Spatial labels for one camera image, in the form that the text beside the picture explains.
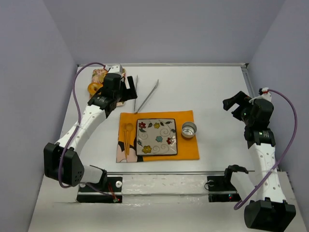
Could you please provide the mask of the metal serving tongs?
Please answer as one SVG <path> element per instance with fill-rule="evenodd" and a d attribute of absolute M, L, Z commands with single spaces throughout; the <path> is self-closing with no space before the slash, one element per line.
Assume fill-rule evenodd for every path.
<path fill-rule="evenodd" d="M 147 101 L 150 99 L 151 95 L 158 88 L 159 79 L 157 80 L 148 80 L 136 76 L 135 87 L 138 97 L 134 100 L 133 103 L 133 113 L 137 114 L 141 111 Z"/>

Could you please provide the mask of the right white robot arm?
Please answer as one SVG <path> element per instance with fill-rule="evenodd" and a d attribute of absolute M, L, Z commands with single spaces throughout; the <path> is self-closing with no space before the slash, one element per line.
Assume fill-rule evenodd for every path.
<path fill-rule="evenodd" d="M 240 91 L 223 100 L 223 109 L 244 122 L 244 138 L 255 168 L 255 181 L 249 178 L 246 168 L 230 165 L 225 170 L 225 182 L 231 184 L 240 196 L 234 210 L 244 207 L 247 228 L 267 232 L 283 232 L 296 216 L 295 206 L 288 204 L 283 194 L 277 167 L 282 159 L 275 158 L 275 136 L 268 127 L 274 106 L 273 90 L 262 88 L 259 96 L 251 98 Z"/>

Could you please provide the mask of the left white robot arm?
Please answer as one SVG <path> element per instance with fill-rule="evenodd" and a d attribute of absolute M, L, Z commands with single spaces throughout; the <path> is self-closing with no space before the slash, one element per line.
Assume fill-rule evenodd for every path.
<path fill-rule="evenodd" d="M 80 153 L 96 128 L 108 118 L 119 102 L 136 99 L 132 76 L 123 77 L 120 64 L 111 66 L 100 87 L 82 112 L 77 108 L 78 120 L 55 143 L 48 143 L 43 150 L 44 174 L 59 182 L 62 188 L 79 184 L 105 186 L 107 172 L 93 165 L 85 166 Z"/>

